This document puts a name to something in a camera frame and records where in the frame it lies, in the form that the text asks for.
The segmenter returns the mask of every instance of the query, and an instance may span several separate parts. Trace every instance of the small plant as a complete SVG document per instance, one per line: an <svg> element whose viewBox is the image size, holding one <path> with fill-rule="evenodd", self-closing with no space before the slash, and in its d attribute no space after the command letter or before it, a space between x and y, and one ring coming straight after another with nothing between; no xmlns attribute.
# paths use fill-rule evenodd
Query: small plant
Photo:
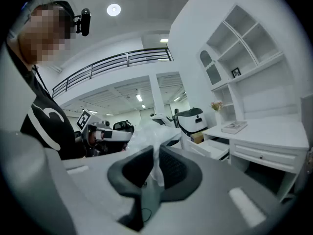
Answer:
<svg viewBox="0 0 313 235"><path fill-rule="evenodd" d="M211 103L211 108L215 111L220 111L221 108L223 107L223 102L222 101L218 101L218 102L212 102Z"/></svg>

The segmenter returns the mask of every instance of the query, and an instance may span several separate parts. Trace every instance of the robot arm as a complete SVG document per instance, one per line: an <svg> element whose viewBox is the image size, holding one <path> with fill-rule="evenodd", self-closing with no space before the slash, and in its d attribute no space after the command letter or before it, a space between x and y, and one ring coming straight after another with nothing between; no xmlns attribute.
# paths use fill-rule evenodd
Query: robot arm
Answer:
<svg viewBox="0 0 313 235"><path fill-rule="evenodd" d="M116 144L115 151L119 150L118 147L121 146L121 143L128 143L133 135L131 132L108 129L101 118L87 109L85 109L78 118L76 125L81 131L81 140L86 149L94 148L94 145L89 144L90 133L93 133L97 143L106 143L106 147L114 149L114 144Z"/></svg>

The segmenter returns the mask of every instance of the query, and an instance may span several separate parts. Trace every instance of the vase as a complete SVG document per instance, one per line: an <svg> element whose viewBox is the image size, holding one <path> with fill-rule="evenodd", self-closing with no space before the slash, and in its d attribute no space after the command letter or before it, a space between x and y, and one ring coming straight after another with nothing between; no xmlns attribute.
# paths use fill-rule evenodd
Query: vase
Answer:
<svg viewBox="0 0 313 235"><path fill-rule="evenodd" d="M215 119L216 119L216 125L221 126L222 125L222 115L219 111L215 112Z"/></svg>

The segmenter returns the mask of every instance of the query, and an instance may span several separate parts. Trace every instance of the cardboard box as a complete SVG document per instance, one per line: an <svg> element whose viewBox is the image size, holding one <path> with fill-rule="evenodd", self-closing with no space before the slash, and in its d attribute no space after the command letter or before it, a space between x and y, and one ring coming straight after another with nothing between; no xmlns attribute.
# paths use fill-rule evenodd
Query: cardboard box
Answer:
<svg viewBox="0 0 313 235"><path fill-rule="evenodd" d="M194 143L202 143L204 141L202 132L194 133L190 136L190 138Z"/></svg>

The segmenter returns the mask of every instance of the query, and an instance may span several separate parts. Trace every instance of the balcony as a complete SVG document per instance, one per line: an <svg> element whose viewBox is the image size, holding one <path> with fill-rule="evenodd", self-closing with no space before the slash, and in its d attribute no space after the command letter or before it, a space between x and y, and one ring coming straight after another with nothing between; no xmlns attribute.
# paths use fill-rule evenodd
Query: balcony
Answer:
<svg viewBox="0 0 313 235"><path fill-rule="evenodd" d="M135 65L153 62L172 61L173 57L168 48L149 48L121 53L92 63L73 73L52 89L52 98L67 92L79 83L83 83L103 72L123 69Z"/></svg>

